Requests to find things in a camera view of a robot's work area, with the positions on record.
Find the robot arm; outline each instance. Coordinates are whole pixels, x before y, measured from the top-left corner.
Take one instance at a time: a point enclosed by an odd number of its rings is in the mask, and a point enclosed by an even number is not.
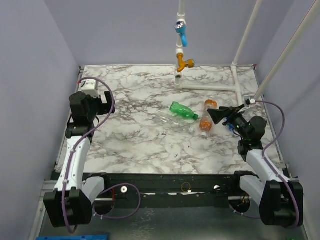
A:
[[[69,120],[65,131],[66,157],[53,192],[47,192],[43,199],[54,227],[66,225],[61,200],[64,184],[66,185],[65,208],[70,225],[90,223],[92,204],[105,188],[105,181],[102,177],[90,177],[83,184],[86,158],[94,137],[94,131],[88,133],[95,127],[94,120],[97,115],[109,113],[112,107],[110,92],[105,91],[104,95],[107,103],[103,103],[98,94],[98,82],[87,79],[81,85],[81,91],[69,97],[73,122]]]
[[[247,122],[242,116],[245,105],[238,107],[220,107],[208,109],[214,124],[227,119],[223,125],[232,125],[240,134],[238,153],[256,172],[256,175],[242,175],[239,187],[249,194],[259,206],[259,213],[265,225],[289,227],[296,220],[295,204],[299,210],[298,226],[303,224],[303,187],[299,182],[291,181],[271,162],[263,156],[261,138],[265,134],[267,121],[254,116]],[[291,198],[286,185],[294,195]]]

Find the white bottle cap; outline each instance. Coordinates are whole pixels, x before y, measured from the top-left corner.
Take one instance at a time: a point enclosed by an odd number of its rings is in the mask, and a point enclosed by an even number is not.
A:
[[[193,134],[194,132],[195,132],[195,129],[191,126],[191,127],[189,128],[189,133]]]

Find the orange faucet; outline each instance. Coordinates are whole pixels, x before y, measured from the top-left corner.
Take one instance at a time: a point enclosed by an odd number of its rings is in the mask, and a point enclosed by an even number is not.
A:
[[[187,61],[183,60],[184,55],[182,53],[178,53],[176,55],[178,58],[179,68],[176,70],[178,73],[182,72],[185,67],[193,68],[195,66],[195,61],[193,59],[188,59]]]

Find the blue tray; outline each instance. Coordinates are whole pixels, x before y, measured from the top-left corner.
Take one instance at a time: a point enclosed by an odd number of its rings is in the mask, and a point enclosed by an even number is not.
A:
[[[35,240],[108,240],[107,235],[88,236],[42,236]]]

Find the plastic bottle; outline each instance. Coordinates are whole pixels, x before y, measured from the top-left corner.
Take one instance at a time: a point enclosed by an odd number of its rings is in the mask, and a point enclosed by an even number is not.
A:
[[[208,99],[207,101],[205,101],[201,122],[199,124],[200,130],[202,131],[201,136],[204,138],[208,136],[208,133],[211,131],[212,124],[213,124],[211,116],[209,115],[207,110],[216,109],[216,108],[217,108],[217,102],[211,99]]]
[[[154,118],[156,122],[159,122],[161,124],[165,124],[168,127],[172,127],[177,132],[186,132],[193,134],[195,132],[195,129],[187,122],[183,121],[182,119],[178,119],[174,116],[171,116],[169,114],[165,114],[161,111],[158,111],[156,113],[156,117]]]
[[[170,111],[178,114],[179,116],[183,117],[184,119],[193,119],[197,120],[199,115],[195,114],[190,108],[183,106],[176,101],[172,102]]]

